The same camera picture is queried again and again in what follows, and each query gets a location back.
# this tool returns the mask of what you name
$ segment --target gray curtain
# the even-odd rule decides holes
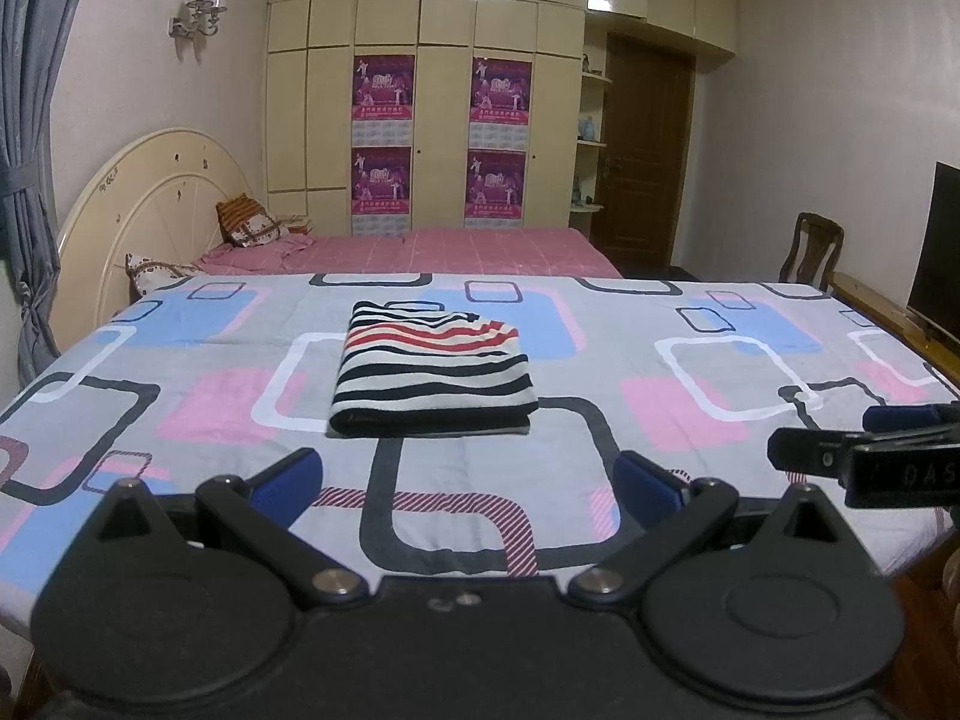
[[[78,1],[0,0],[0,234],[6,244],[0,255],[10,262],[20,302],[23,385],[58,355],[48,319],[59,257],[54,204],[40,180],[40,143]]]

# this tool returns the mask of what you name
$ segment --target headboard decoration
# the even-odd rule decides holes
[[[61,351],[131,304],[128,253],[189,264],[222,244],[216,204],[249,194],[219,143],[166,129],[131,143],[83,190],[59,234],[50,324]]]

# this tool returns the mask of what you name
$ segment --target wooden chair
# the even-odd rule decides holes
[[[803,252],[803,260],[797,269],[797,284],[809,284],[811,287],[819,286],[823,292],[827,291],[827,282],[836,268],[837,261],[840,259],[840,250],[843,248],[843,227],[829,218],[822,217],[819,214],[812,214],[804,211],[797,217],[797,226],[793,231],[793,245],[790,247],[790,253],[787,255],[786,262],[781,268],[779,282],[786,284],[790,281],[790,274],[797,264],[797,255],[800,253],[800,233],[806,233],[806,251]],[[830,252],[827,264],[824,267],[824,273],[820,278],[819,285],[814,285],[813,280],[817,276],[817,271],[824,263],[824,257]]]

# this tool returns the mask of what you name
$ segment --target black tv screen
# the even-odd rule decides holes
[[[910,309],[960,338],[960,170],[937,163]]]

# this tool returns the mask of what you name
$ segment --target brown wooden door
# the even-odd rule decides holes
[[[607,75],[592,242],[625,275],[659,271],[680,210],[693,58],[611,35]]]

